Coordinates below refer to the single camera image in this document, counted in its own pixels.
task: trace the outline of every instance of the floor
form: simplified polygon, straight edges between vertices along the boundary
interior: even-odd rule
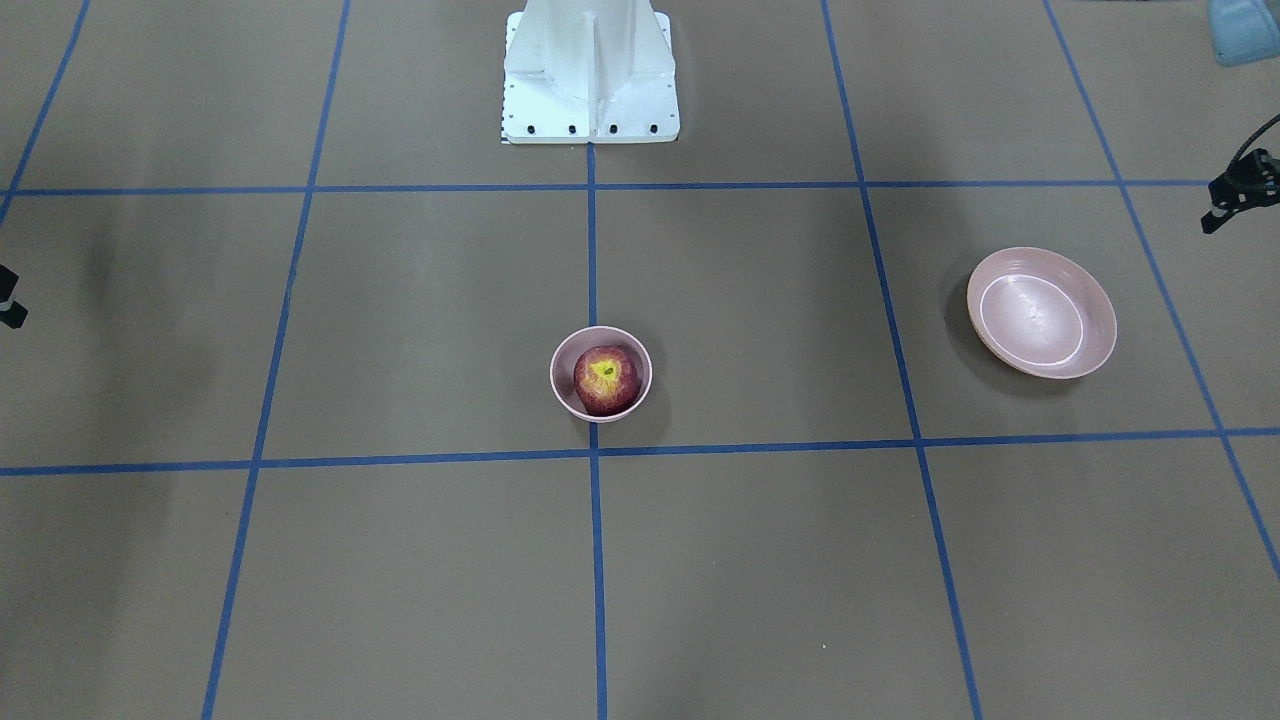
[[[515,147],[520,5],[0,8],[0,716],[1280,716],[1280,209],[1197,222],[1277,60],[662,0],[681,140]],[[978,341],[1015,245],[1097,373]],[[598,429],[596,322],[657,366]]]

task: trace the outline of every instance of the pink bowl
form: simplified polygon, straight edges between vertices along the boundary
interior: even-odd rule
[[[636,396],[636,401],[622,413],[614,415],[589,414],[573,391],[573,365],[577,364],[577,359],[584,352],[598,345],[620,345],[625,347],[631,356],[631,361],[636,365],[636,372],[640,374],[640,395]],[[588,423],[612,423],[630,415],[632,410],[644,402],[645,396],[649,395],[649,387],[653,384],[653,360],[649,359],[649,351],[645,350],[644,343],[636,340],[634,334],[608,325],[591,325],[577,331],[559,343],[559,347],[552,354],[550,379],[552,392],[556,393],[556,398],[573,416]]]
[[[997,357],[1041,378],[1097,370],[1116,347],[1116,313],[1084,268],[1039,247],[1006,247],[969,275],[969,319]]]

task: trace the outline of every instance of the red apple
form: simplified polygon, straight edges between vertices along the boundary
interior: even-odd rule
[[[573,365],[573,391],[589,415],[617,415],[640,395],[640,373],[626,348],[600,345]]]

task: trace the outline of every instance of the pink plate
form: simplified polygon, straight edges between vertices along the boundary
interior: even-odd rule
[[[969,277],[969,319],[997,357],[1041,378],[1087,375],[1111,357],[1116,314],[1084,268],[1038,247],[1007,247]]]

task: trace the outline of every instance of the blue tape line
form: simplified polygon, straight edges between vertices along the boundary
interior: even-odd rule
[[[955,629],[956,648],[960,653],[960,664],[964,670],[965,687],[969,691],[969,706],[974,720],[982,720],[982,701],[978,696],[978,682],[974,676],[973,662],[969,657],[969,641],[964,629],[964,619],[960,612],[960,600],[956,594],[955,579],[951,575],[951,560],[947,552],[946,536],[942,529],[942,518],[938,514],[937,498],[933,495],[933,478],[929,471],[929,461],[922,443],[920,423],[915,411],[915,397],[911,393],[911,380],[906,369],[906,356],[902,352],[902,340],[899,334],[897,319],[893,313],[893,299],[890,293],[888,275],[884,272],[884,258],[881,252],[879,233],[876,229],[876,217],[872,213],[870,193],[867,188],[867,176],[863,169],[861,150],[858,146],[858,132],[854,127],[854,114],[849,105],[849,92],[845,85],[845,73],[840,63],[840,51],[836,46],[836,32],[831,22],[831,6],[827,0],[822,0],[823,23],[827,28],[827,45],[831,49],[831,64],[836,73],[836,87],[840,91],[840,106],[845,114],[845,129],[849,133],[849,149],[854,158],[854,170],[858,174],[859,193],[863,201],[863,214],[867,217],[867,233],[870,238],[872,252],[876,258],[876,274],[881,283],[881,296],[884,301],[884,315],[888,320],[890,337],[893,341],[893,356],[897,360],[899,379],[902,384],[902,398],[906,402],[906,415],[911,424],[911,439],[915,446],[915,459],[920,468],[920,480],[924,487],[924,498],[929,507],[929,520],[933,525],[933,542],[937,546],[938,564],[942,569],[942,583],[947,593],[947,605],[951,610],[951,624]]]
[[[867,181],[867,187],[1115,187],[1115,181],[1100,179],[1021,179],[1021,181]]]
[[[852,181],[794,181],[794,182],[609,182],[600,183],[600,190],[824,190],[858,187]]]
[[[1235,428],[1228,429],[1231,437],[1272,437],[1280,436],[1280,428]]]
[[[342,46],[347,36],[347,19],[351,15],[351,0],[343,0],[342,17],[338,20],[338,36],[334,40],[333,60],[329,64],[329,79],[325,86],[324,102],[320,106],[320,122],[316,127],[316,140],[311,154],[311,169],[307,176],[307,191],[302,199],[302,211],[298,215],[298,231],[293,240],[293,254],[289,259],[289,274],[284,284],[284,297],[280,300],[280,319],[275,329],[275,343],[271,350],[271,365],[266,374],[266,388],[262,392],[262,410],[259,416],[257,436],[253,441],[253,461],[262,460],[262,450],[266,445],[266,430],[271,418],[271,402],[275,398],[275,382],[280,370],[280,357],[284,352],[284,336],[289,325],[289,304],[293,296],[293,283],[298,274],[298,260],[302,256],[302,245],[307,233],[307,219],[311,214],[311,200],[314,197],[316,176],[320,172],[320,155],[324,151],[324,136],[329,123],[329,109],[333,105],[334,86],[338,82],[338,67],[342,61]],[[259,468],[255,465],[248,473],[248,482],[244,486],[244,503],[241,507],[239,529],[236,534],[236,548],[232,552],[232,566],[227,577],[227,594],[223,598],[223,614],[218,624],[218,639],[214,643],[214,659],[209,667],[209,684],[205,688],[205,703],[201,720],[211,720],[214,703],[218,700],[218,682],[221,676],[223,653],[227,647],[227,635],[230,632],[232,610],[236,605],[236,588],[239,583],[241,561],[244,557],[244,539],[248,536],[248,524],[253,510],[253,496],[257,492]]]
[[[18,197],[101,197],[137,195],[302,195],[305,186],[244,187],[82,187],[19,190]]]
[[[586,274],[588,324],[596,324],[595,282],[595,145],[586,143]],[[604,625],[604,520],[600,516],[600,425],[588,424],[591,464],[591,575],[595,583],[595,716],[609,716],[609,674]]]
[[[1132,179],[1125,178],[1124,184],[1138,187],[1208,187],[1212,181],[1207,179]]]
[[[1126,186],[1144,187],[1206,187],[1201,179],[1126,179]],[[1089,179],[925,179],[925,181],[796,181],[796,182],[672,182],[672,183],[595,183],[599,192],[627,192],[637,190],[851,190],[865,184],[872,188],[928,188],[928,187],[1116,187],[1115,181]],[[416,192],[573,192],[589,190],[586,183],[531,183],[531,184],[317,184],[310,188],[324,195],[360,193],[416,193]],[[14,197],[82,197],[82,196],[136,196],[136,195],[302,195],[307,186],[214,186],[214,187],[46,187],[18,190]]]
[[[63,76],[67,74],[67,65],[72,61],[72,53],[76,51],[76,44],[79,42],[81,29],[84,27],[84,17],[88,14],[88,3],[90,0],[83,0],[83,3],[81,3],[79,13],[76,14],[76,24],[72,26],[72,36],[67,40],[67,49],[63,50],[63,59],[58,63],[58,72],[54,73],[54,81],[49,83],[49,92],[45,94],[45,101],[40,105],[40,114],[36,115],[36,124],[31,128],[31,135],[27,136],[27,145],[22,149],[22,158],[18,160],[18,168],[13,173],[13,179],[9,181],[9,191],[4,196],[4,202],[0,202],[0,224],[4,224],[4,219],[9,215],[9,206],[13,204],[18,186],[22,183],[22,176],[27,172],[27,163],[31,161],[31,154],[36,150],[36,141],[40,140],[40,132],[45,129],[45,120],[49,119],[49,109],[54,106],[54,97],[58,95],[58,88],[63,85]]]
[[[1111,143],[1107,142],[1107,136],[1102,131],[1102,123],[1098,120],[1098,114],[1093,109],[1093,101],[1089,100],[1089,94],[1084,88],[1084,79],[1080,77],[1080,70],[1075,65],[1075,58],[1071,56],[1071,49],[1066,44],[1066,35],[1062,32],[1061,24],[1057,22],[1057,15],[1053,13],[1053,8],[1050,0],[1041,0],[1044,6],[1044,13],[1048,15],[1050,24],[1053,26],[1053,35],[1057,36],[1059,46],[1062,49],[1062,55],[1066,58],[1066,65],[1071,70],[1071,78],[1075,81],[1075,88],[1080,94],[1080,100],[1084,102],[1085,110],[1089,113],[1089,120],[1093,123],[1093,131],[1098,136],[1098,142],[1102,145],[1102,152],[1107,158],[1107,164],[1111,165],[1111,173],[1115,176],[1117,187],[1120,188],[1120,196],[1124,199],[1125,209],[1129,211],[1129,219],[1133,222],[1133,229],[1138,233],[1138,242],[1142,245],[1142,251],[1147,256],[1147,264],[1151,265],[1151,274],[1156,279],[1156,287],[1160,288],[1160,296],[1165,301],[1165,309],[1169,311],[1169,318],[1174,322],[1174,329],[1178,332],[1178,340],[1183,345],[1183,352],[1187,354],[1187,361],[1190,364],[1192,374],[1196,375],[1196,384],[1199,387],[1201,396],[1204,398],[1204,406],[1208,409],[1210,416],[1213,419],[1213,427],[1217,428],[1217,433],[1222,441],[1222,450],[1226,452],[1228,461],[1231,465],[1231,471],[1235,473],[1235,482],[1240,487],[1240,493],[1244,496],[1244,503],[1249,509],[1249,515],[1253,518],[1253,525],[1258,532],[1258,538],[1262,541],[1262,546],[1266,548],[1267,557],[1271,560],[1271,570],[1280,579],[1280,555],[1276,553],[1275,543],[1271,541],[1271,533],[1267,530],[1267,525],[1262,519],[1262,512],[1258,511],[1257,502],[1253,498],[1253,491],[1249,489],[1249,482],[1244,477],[1244,471],[1240,469],[1240,464],[1235,459],[1235,448],[1231,447],[1231,438],[1226,432],[1226,425],[1222,423],[1222,418],[1217,411],[1217,405],[1213,402],[1213,396],[1210,393],[1208,382],[1204,379],[1204,373],[1201,370],[1199,360],[1196,359],[1196,351],[1192,348],[1190,338],[1187,334],[1187,329],[1183,327],[1181,316],[1178,314],[1178,307],[1174,304],[1174,297],[1169,292],[1169,286],[1165,283],[1165,277],[1160,272],[1160,264],[1156,261],[1156,254],[1151,249],[1151,242],[1147,238],[1147,231],[1143,229],[1142,219],[1138,217],[1138,210],[1133,205],[1133,199],[1129,196],[1129,190],[1125,187],[1124,176],[1120,174],[1120,165],[1116,163],[1115,155],[1111,152]]]
[[[1236,428],[1226,430],[1231,437],[1276,437],[1280,428]],[[1039,436],[979,436],[979,437],[924,437],[924,447],[978,447],[995,445],[1048,445],[1075,442],[1167,441],[1188,438],[1216,438],[1213,429],[1135,430],[1116,433],[1060,433]],[[911,438],[859,439],[829,442],[764,442],[736,445],[659,445],[641,447],[598,447],[602,457],[636,457],[657,455],[746,455],[753,452],[823,452],[859,451],[914,447]],[[340,457],[276,457],[264,460],[206,460],[189,462],[120,462],[96,465],[27,465],[0,468],[0,478],[54,477],[54,475],[105,475],[129,473],[201,473],[214,470],[279,470],[288,468],[353,468],[367,465],[431,465],[451,462],[508,462],[516,460],[570,460],[590,457],[591,448],[513,450],[498,452],[425,452],[404,455],[367,455]]]
[[[595,582],[595,716],[608,720],[609,675],[607,671],[608,643],[604,623],[604,519],[600,512],[600,428],[591,423],[591,568]]]
[[[653,447],[602,447],[603,457],[653,455],[745,455],[753,452],[823,452],[836,450],[884,450],[914,447],[910,439],[865,439],[835,442],[760,442],[742,445],[659,445]]]
[[[595,284],[595,145],[586,143],[586,324],[595,325],[598,318]]]
[[[211,720],[214,702],[218,700],[218,682],[223,675],[223,656],[227,653],[227,634],[232,626],[232,610],[236,607],[236,588],[239,585],[241,562],[244,560],[244,541],[248,537],[248,519],[253,512],[253,496],[257,491],[257,468],[248,471],[244,483],[244,501],[241,505],[239,524],[236,528],[236,546],[232,550],[232,566],[227,573],[227,592],[223,594],[223,612],[218,619],[218,637],[214,639],[214,659],[209,665],[209,683],[205,685],[205,702],[201,706],[201,720]]]
[[[52,475],[116,475],[129,473],[207,473],[212,470],[248,470],[251,460],[209,460],[196,462],[120,462],[116,465],[49,465],[26,468],[0,468],[0,478],[29,478]]]
[[[259,462],[265,470],[289,468],[362,468],[369,465],[436,465],[448,462],[509,462],[513,460],[564,460],[588,457],[589,450],[525,450],[509,452],[438,452],[421,455],[370,455],[347,457],[279,457]]]
[[[315,192],[561,192],[582,191],[585,183],[535,184],[317,184]]]
[[[1061,433],[1043,436],[987,436],[923,438],[924,447],[977,447],[992,445],[1047,445],[1070,442],[1123,442],[1144,439],[1216,438],[1217,430],[1149,430],[1120,433]]]

